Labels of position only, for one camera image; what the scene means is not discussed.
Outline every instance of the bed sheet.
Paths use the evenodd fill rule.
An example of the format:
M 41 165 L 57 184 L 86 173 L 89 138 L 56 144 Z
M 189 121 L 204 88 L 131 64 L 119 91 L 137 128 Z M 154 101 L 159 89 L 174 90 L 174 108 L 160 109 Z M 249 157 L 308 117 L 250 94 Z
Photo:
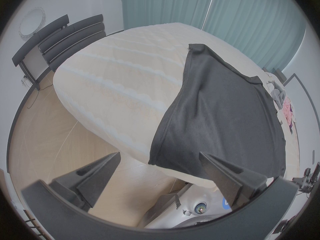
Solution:
M 157 127 L 182 86 L 189 44 L 195 43 L 207 45 L 242 74 L 258 76 L 270 93 L 270 76 L 252 60 L 221 39 L 182 23 L 137 27 L 90 44 L 57 69 L 54 88 L 84 127 L 147 164 Z M 298 142 L 282 111 L 278 119 L 286 139 L 285 178 L 290 180 L 299 173 Z M 215 187 L 207 179 L 150 166 L 199 186 Z

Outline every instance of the teal curtain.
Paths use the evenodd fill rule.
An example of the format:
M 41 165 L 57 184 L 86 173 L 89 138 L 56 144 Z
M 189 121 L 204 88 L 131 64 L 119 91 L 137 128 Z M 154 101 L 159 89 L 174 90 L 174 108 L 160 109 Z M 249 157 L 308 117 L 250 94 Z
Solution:
M 210 1 L 122 0 L 124 29 L 170 22 L 201 29 L 204 23 L 202 30 L 270 72 L 283 70 L 297 52 L 306 20 L 294 0 L 212 0 L 209 8 Z
M 306 20 L 294 0 L 213 0 L 203 30 L 272 72 L 296 54 Z
M 124 29 L 181 22 L 202 28 L 211 0 L 122 0 Z

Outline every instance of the tile floor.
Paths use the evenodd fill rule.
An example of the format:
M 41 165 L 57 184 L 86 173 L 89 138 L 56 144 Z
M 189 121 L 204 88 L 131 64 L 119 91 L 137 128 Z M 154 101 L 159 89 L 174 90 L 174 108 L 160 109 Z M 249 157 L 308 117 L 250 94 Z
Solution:
M 21 189 L 37 179 L 50 183 L 53 178 L 117 151 L 64 108 L 50 86 L 53 76 L 51 71 L 40 82 L 44 90 L 33 91 L 13 132 L 9 169 L 23 205 Z M 183 186 L 184 182 L 122 154 L 118 168 L 89 213 L 135 227 L 160 195 Z

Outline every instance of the mattress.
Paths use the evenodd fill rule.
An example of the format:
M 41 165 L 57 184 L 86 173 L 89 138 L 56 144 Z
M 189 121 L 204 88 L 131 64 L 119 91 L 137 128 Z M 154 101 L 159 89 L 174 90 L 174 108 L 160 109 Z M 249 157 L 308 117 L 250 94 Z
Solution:
M 208 46 L 243 75 L 258 76 L 270 93 L 267 83 L 272 76 L 228 43 L 182 23 L 137 27 L 90 44 L 57 69 L 54 88 L 85 128 L 148 163 L 158 125 L 181 89 L 189 44 L 196 43 Z M 298 141 L 282 111 L 277 116 L 286 140 L 284 177 L 291 180 L 299 173 Z M 186 182 L 215 187 L 208 179 L 150 166 Z

